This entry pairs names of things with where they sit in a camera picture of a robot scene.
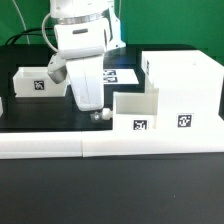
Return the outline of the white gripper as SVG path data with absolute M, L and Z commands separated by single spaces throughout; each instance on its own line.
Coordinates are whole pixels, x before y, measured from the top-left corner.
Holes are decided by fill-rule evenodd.
M 59 56 L 65 60 L 71 88 L 78 108 L 93 111 L 104 106 L 103 60 L 110 40 L 109 22 L 92 22 L 54 27 Z M 93 122 L 102 114 L 90 115 Z

